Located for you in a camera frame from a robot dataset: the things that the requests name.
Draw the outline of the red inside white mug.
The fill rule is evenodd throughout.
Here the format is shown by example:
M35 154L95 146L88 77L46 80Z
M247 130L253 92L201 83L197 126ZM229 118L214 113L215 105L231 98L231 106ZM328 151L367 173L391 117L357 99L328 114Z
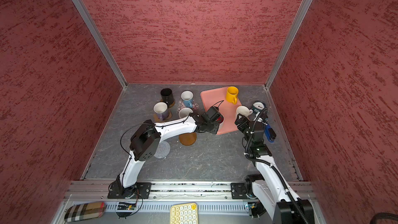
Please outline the red inside white mug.
M217 122L219 123L219 128L218 128L218 132L217 132L217 134L219 134L220 133L220 131L221 131L221 129L222 129L222 127L223 127L223 123L224 123L224 116L223 115L221 115L218 119L217 119Z

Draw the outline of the white mug back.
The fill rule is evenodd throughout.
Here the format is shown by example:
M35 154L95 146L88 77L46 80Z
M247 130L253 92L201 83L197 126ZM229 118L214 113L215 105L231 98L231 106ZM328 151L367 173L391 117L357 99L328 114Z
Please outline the white mug back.
M179 111L178 115L179 118L182 119L182 118L187 118L191 113L193 113L193 110L188 107L185 107Z

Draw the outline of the brown wooden round coaster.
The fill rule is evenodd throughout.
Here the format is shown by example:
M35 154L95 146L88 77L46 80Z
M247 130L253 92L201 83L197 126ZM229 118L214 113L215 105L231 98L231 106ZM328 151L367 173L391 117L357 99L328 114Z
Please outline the brown wooden round coaster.
M196 140L197 134L195 132L179 135L179 141L184 146L191 146L196 142Z

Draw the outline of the blue mug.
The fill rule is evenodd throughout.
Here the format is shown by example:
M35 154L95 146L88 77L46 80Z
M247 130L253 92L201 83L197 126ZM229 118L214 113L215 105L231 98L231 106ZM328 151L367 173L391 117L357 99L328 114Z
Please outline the blue mug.
M184 91L181 94L181 99L185 107L190 109L194 108L193 93L191 91Z

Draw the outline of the yellow mug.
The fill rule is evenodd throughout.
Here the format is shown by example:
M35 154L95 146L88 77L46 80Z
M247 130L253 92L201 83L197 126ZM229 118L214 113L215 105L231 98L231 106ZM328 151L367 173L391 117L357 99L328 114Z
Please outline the yellow mug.
M237 101L238 101L238 93L239 93L239 90L236 87L228 87L227 94L226 94L226 100L228 102L236 105Z

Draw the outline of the purple mug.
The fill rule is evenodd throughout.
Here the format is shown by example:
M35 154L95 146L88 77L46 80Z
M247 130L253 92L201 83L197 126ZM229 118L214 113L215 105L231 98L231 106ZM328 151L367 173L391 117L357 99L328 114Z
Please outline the purple mug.
M153 107L153 111L155 112L157 118L160 121L165 121L168 118L169 114L170 114L169 107L164 102L158 102Z

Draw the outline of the black mug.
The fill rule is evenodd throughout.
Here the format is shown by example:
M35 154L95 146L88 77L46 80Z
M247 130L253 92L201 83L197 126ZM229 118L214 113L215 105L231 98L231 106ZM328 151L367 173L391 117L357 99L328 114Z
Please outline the black mug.
M167 102L166 105L174 102L173 91L170 88L164 88L161 90L161 98L164 102Z

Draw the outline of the grey round coaster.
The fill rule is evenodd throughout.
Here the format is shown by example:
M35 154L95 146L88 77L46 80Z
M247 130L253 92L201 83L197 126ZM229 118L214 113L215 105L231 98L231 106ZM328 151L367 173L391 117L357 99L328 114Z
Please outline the grey round coaster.
M160 142L154 156L158 159L165 158L170 153L170 150L171 146L168 142Z

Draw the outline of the pink flower coaster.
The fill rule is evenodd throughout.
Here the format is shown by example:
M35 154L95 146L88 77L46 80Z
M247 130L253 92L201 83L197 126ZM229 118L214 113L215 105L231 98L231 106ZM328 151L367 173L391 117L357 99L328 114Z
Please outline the pink flower coaster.
M183 100L179 100L178 102L178 108L177 108L177 112L180 112L182 109L187 108L187 106L185 106ZM193 102L193 107L191 108L193 111L196 111L199 108L198 103L196 103L195 101Z

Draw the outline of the dark glossy brown coaster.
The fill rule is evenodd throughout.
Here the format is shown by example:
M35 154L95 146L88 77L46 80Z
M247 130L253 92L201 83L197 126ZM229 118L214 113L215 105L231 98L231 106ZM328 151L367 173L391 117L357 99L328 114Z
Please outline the dark glossy brown coaster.
M173 103L170 103L170 104L168 105L168 108L172 108L174 105L175 105L175 100L174 100Z

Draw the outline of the paw print cork coaster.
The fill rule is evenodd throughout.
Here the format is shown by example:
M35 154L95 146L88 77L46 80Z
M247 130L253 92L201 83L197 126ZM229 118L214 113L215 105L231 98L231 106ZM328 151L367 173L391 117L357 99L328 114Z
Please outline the paw print cork coaster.
M172 113L169 110L163 113L154 113L153 118L154 122L167 122L172 118Z

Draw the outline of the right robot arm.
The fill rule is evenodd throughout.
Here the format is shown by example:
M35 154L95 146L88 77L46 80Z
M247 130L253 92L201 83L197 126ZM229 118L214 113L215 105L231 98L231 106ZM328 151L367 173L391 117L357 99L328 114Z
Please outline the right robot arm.
M264 143L267 109L257 114L255 120L237 114L235 124L247 142L244 155L259 171L246 178L246 193L260 201L263 210L255 216L267 213L274 224L314 224L315 215L309 200L303 200L294 192L278 169L271 151Z

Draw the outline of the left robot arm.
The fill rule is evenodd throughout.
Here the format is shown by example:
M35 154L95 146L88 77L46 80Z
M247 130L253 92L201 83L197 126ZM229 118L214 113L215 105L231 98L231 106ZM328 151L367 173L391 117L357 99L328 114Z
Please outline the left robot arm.
M188 116L154 123L146 120L131 136L129 158L123 171L108 188L109 199L130 199L138 196L137 179L144 163L152 158L163 141L186 133L217 134L222 117L219 107L212 106L205 113L190 113Z

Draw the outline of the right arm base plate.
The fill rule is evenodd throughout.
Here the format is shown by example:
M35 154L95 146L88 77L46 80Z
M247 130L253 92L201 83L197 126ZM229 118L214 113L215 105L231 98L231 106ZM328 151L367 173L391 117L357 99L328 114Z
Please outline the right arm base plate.
M248 199L245 183L231 183L231 196L233 200Z

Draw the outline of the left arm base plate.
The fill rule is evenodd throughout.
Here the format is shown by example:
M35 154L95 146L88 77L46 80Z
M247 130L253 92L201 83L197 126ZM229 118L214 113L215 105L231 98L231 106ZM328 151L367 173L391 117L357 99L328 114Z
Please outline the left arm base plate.
M118 181L114 181L108 188L108 199L148 199L152 183L136 183L123 188Z

